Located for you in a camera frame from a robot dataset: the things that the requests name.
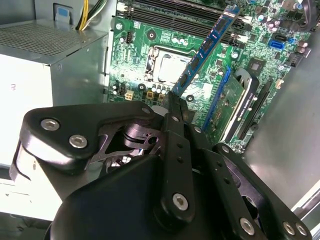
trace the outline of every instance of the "blue ram module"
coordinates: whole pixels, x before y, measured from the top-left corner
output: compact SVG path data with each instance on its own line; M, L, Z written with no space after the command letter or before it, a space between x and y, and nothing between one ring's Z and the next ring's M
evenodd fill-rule
M216 21L209 35L205 38L198 52L193 56L189 64L186 66L179 80L172 88L179 97L190 85L196 74L199 72L211 52L216 48L220 40L223 38L228 28L234 23L240 13L240 8L236 5L228 5L223 14Z

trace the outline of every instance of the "black plastic bracket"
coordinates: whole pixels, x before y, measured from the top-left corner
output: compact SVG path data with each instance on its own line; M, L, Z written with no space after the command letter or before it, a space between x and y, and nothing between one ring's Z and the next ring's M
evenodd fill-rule
M38 108L24 116L20 141L37 158L76 174L84 171L90 158L98 152L98 135L102 126L114 122L119 124L118 128L127 124L145 126L155 116L153 110L140 101ZM48 131L42 128L41 121L45 119L57 121L59 129ZM111 137L117 130L112 128L106 134ZM69 138L74 135L84 136L87 146L82 149L71 146Z
M267 239L311 240L305 224L268 188L239 155L226 144L213 151L223 156L229 171L239 179L238 190L255 204L258 221Z

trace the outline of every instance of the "blue pcie slot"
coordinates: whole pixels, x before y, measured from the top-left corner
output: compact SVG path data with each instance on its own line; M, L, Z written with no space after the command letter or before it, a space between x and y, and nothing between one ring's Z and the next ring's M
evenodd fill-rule
M205 117L205 120L204 120L204 123L202 126L202 130L204 130L204 131L207 129L209 122L210 122L210 119L213 117L213 115L215 113L220 95L222 94L224 87L225 87L226 83L228 82L230 74L231 74L231 69L229 66L226 66L226 73L223 76L217 91L215 92L215 95L214 95L213 101L211 103L211 106L209 108L208 114Z
M209 35L205 38L198 52L193 56L189 64L186 66L179 80L172 88L179 97L182 96L184 91L190 85L196 74L199 72L211 52L216 48L220 40L223 38L228 28L233 24L235 19L240 13L240 8L236 5L228 5L223 14L219 17L213 26Z

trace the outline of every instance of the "capacitor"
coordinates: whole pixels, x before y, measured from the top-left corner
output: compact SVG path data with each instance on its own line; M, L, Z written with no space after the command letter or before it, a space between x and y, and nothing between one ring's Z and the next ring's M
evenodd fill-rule
M265 26L268 28L268 29L272 29L275 25L271 22L271 21L267 21L265 23Z
M179 40L178 40L178 38L174 37L174 38L172 38L172 42L173 42L174 44L177 44L177 43L179 43Z
M283 69L285 69L285 66L283 66L283 65L279 65L279 66L278 66L278 70L279 70L279 71L282 71Z
M218 74L219 74L220 76L222 76L222 75L224 74L224 71L222 71L221 68L219 68L217 72L218 72Z
M297 47L295 48L295 51L296 51L297 53L303 54L303 53L305 53L306 49L305 49L304 47L302 47L302 46L297 46Z
M231 58L233 59L237 59L239 57L239 53L234 51L232 54L231 54Z
M156 88L156 93L157 94L161 93L161 86L160 85Z
M281 23L281 21L279 21L279 20L275 20L274 21L274 25L277 26L277 27L280 25L280 23Z
M257 15L257 16L255 17L255 19L256 19L257 21L261 22L261 21L263 21L263 20L265 19L265 16L262 15L262 14L259 14L259 15Z
M154 84L152 85L151 91L154 93L155 91L157 91L157 86Z
M294 5L293 5L293 9L295 9L295 10L302 10L304 7L300 4L300 3L298 3L298 2L296 2Z
M306 41L298 41L298 46L302 47L302 48L306 48L308 47L308 43Z
M166 91L166 88L163 86L163 87L162 87L162 90L161 90L161 94L166 94L166 92L167 92L167 91Z

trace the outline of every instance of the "black wire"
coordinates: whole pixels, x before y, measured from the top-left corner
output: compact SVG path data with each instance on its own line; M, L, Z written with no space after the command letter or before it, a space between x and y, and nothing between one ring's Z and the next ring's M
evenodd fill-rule
M90 19L97 12L97 10L102 6L103 3L104 3L104 0L98 0L96 2L94 7L88 13L88 19Z
M84 9L82 10L82 14L81 14L80 20L78 22L78 25L75 27L75 30L79 30L83 17L84 17Z
M89 11L87 19L90 19L97 12L97 10L102 6L103 3L104 3L104 0L98 0L96 4L93 6L93 8ZM76 30L79 30L83 17L84 17L84 10L82 10L80 20L78 22L78 25L75 28Z

